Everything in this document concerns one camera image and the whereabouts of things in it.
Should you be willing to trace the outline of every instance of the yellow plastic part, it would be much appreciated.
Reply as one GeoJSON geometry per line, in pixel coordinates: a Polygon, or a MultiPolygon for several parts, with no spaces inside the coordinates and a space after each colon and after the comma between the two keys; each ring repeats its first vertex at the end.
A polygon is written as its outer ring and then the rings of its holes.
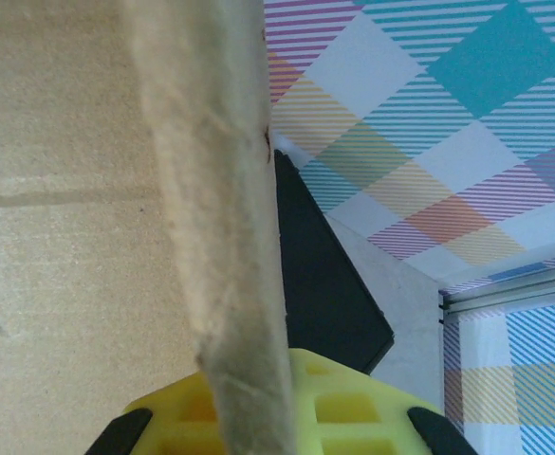
{"type": "MultiPolygon", "coordinates": [[[[299,455],[431,455],[406,411],[438,410],[320,355],[290,349],[299,455]]],[[[212,394],[196,373],[130,404],[153,418],[132,455],[226,455],[212,394]]]]}

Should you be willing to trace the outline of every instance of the striped fabric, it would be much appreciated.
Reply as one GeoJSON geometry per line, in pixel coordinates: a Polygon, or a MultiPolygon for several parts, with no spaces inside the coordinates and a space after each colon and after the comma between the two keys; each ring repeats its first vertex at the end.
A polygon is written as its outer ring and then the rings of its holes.
{"type": "Polygon", "coordinates": [[[555,267],[555,0],[266,0],[320,208],[444,295],[555,267]]]}
{"type": "Polygon", "coordinates": [[[444,368],[446,413],[479,453],[555,455],[555,297],[447,319],[444,368]]]}

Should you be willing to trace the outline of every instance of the teal square pattern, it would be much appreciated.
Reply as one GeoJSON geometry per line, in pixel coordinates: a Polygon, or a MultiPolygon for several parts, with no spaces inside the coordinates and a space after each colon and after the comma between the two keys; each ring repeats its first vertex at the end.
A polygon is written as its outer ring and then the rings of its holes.
{"type": "Polygon", "coordinates": [[[476,118],[555,74],[555,45],[516,0],[427,68],[476,118]]]}

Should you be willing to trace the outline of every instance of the plaid fabric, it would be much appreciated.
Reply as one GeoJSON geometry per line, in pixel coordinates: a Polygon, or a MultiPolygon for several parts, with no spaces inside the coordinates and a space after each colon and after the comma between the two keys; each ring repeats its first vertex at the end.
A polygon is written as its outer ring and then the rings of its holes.
{"type": "Polygon", "coordinates": [[[482,455],[555,455],[555,298],[444,327],[446,414],[482,455]]]}
{"type": "Polygon", "coordinates": [[[555,0],[265,5],[275,130],[326,214],[445,293],[549,268],[555,0]]]}

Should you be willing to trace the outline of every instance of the black plastic part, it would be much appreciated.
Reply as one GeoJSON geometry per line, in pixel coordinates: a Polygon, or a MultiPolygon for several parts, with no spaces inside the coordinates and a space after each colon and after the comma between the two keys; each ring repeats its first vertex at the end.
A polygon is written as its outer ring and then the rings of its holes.
{"type": "Polygon", "coordinates": [[[425,408],[410,408],[408,418],[433,455],[478,455],[443,415],[425,408]]]}
{"type": "Polygon", "coordinates": [[[113,419],[85,455],[129,455],[152,417],[150,409],[140,408],[113,419]]]}
{"type": "Polygon", "coordinates": [[[275,151],[287,338],[370,374],[393,330],[290,159],[275,151]]]}

